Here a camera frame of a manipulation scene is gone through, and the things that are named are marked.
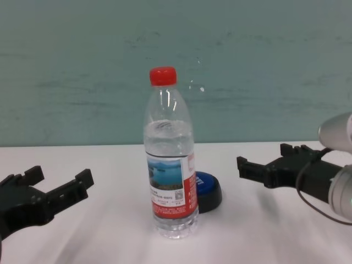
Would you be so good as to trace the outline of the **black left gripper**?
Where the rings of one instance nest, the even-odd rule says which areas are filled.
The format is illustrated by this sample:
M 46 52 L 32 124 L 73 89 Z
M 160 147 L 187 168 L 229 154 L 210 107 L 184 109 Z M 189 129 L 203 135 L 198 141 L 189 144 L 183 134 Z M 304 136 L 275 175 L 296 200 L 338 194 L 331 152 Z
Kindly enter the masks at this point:
M 1 180 L 1 239 L 21 229 L 49 223 L 54 214 L 88 198 L 87 189 L 94 185 L 90 169 L 84 169 L 75 179 L 47 193 L 33 188 L 42 180 L 40 166 Z

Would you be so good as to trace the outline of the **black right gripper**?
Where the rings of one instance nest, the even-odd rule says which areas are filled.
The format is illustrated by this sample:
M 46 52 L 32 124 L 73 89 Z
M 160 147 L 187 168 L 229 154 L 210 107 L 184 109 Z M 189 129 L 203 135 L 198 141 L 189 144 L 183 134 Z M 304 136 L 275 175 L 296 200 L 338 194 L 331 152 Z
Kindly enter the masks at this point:
M 280 144 L 280 155 L 281 157 L 269 163 L 268 167 L 249 162 L 241 156 L 237 157 L 239 177 L 262 183 L 269 189 L 295 188 L 301 169 L 308 161 L 321 158 L 319 150 L 313 150 L 306 145 L 293 146 L 286 143 Z M 331 181 L 341 169 L 342 167 L 329 162 L 315 162 L 304 171 L 300 191 L 327 203 Z

